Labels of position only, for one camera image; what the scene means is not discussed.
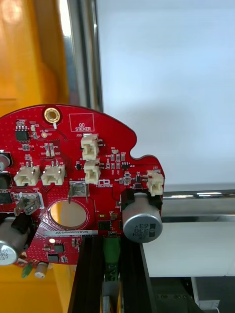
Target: black component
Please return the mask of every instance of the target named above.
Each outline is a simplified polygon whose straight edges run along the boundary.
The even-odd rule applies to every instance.
[[[117,220],[118,219],[118,213],[110,213],[111,220]]]
[[[134,187],[135,189],[143,189],[141,184],[135,184]]]
[[[120,279],[125,313],[156,313],[143,245],[120,239]]]
[[[119,229],[120,229],[120,230],[123,230],[122,221],[119,221]]]
[[[129,204],[135,202],[134,194],[136,192],[140,192],[140,191],[139,190],[135,190],[135,189],[125,189],[121,193],[121,209],[122,209],[122,211],[125,210],[125,208]],[[148,202],[149,202],[150,205],[153,205],[153,206],[157,207],[159,210],[161,210],[163,201],[162,201],[160,196],[152,197],[150,192],[147,189],[143,189],[143,190],[141,190],[141,192],[145,193],[147,195]]]
[[[15,218],[15,220],[11,224],[11,227],[17,229],[22,234],[25,234],[28,231],[29,227],[32,225],[32,223],[33,222],[30,215],[21,213]]]
[[[103,277],[103,238],[86,237],[79,253],[68,313],[100,312]]]
[[[59,262],[59,256],[58,254],[48,254],[47,255],[48,261],[53,263],[53,262]]]
[[[9,192],[1,192],[0,193],[0,204],[11,204],[11,194]]]
[[[141,177],[139,175],[136,175],[136,182],[141,182]]]
[[[109,231],[109,237],[116,237],[117,232],[116,231]]]
[[[29,140],[29,132],[26,130],[16,130],[16,140],[17,141],[28,141]]]
[[[123,162],[123,163],[121,164],[121,168],[122,168],[123,170],[128,170],[129,167],[130,167],[130,164],[129,164],[129,163]]]
[[[82,169],[81,164],[76,164],[76,169],[77,169],[77,171],[80,171]]]
[[[111,228],[111,221],[100,221],[98,222],[99,230],[110,230]]]
[[[9,189],[11,184],[11,177],[8,173],[0,174],[0,189]]]
[[[64,244],[54,245],[54,251],[57,253],[64,253],[65,252]]]
[[[10,167],[13,164],[10,152],[3,152],[3,153],[0,153],[0,155],[4,155],[5,157],[7,157],[10,160],[10,164],[8,167]]]

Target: silver capacitor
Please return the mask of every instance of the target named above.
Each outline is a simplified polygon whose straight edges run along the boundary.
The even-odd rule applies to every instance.
[[[124,235],[136,243],[148,243],[160,236],[163,223],[158,209],[145,193],[135,193],[135,201],[122,211]]]
[[[10,159],[5,155],[0,155],[0,173],[3,172],[9,165]]]
[[[0,224],[0,266],[13,264],[23,251],[30,230],[22,234],[11,227],[14,217],[6,218]]]
[[[35,270],[35,277],[37,278],[45,278],[47,274],[47,268],[48,268],[48,263],[46,262],[39,262],[36,270]]]

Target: black chip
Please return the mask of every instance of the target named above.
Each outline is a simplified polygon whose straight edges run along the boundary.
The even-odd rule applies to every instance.
[[[1,204],[11,204],[11,194],[9,192],[1,192],[0,193],[0,203]]]
[[[101,221],[98,222],[99,230],[110,230],[111,222],[110,221]]]
[[[17,141],[28,141],[29,140],[28,131],[24,131],[24,130],[16,131],[16,140]]]
[[[54,245],[54,251],[57,252],[57,253],[65,252],[64,244]]]
[[[121,165],[121,168],[122,168],[123,170],[128,170],[129,167],[130,167],[130,164],[129,164],[129,163],[122,163],[122,165]]]
[[[7,173],[0,174],[0,189],[9,189],[11,184],[11,177]]]
[[[77,171],[80,171],[82,169],[81,164],[76,164],[76,169],[77,169]]]
[[[48,254],[47,258],[48,258],[48,261],[51,262],[51,263],[59,262],[58,254]]]

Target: orange surface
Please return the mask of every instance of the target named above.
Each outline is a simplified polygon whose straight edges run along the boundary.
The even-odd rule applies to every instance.
[[[63,40],[56,0],[0,0],[0,116],[68,101]],[[0,268],[1,310],[67,312],[73,270],[57,265],[45,279],[21,268]]]

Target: silver metal bar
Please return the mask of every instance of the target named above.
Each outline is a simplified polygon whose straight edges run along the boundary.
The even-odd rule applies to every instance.
[[[95,0],[57,0],[70,103],[103,111]]]
[[[79,0],[79,3],[82,12],[91,108],[102,112],[103,98],[96,0]]]
[[[163,223],[235,222],[235,190],[165,192]]]

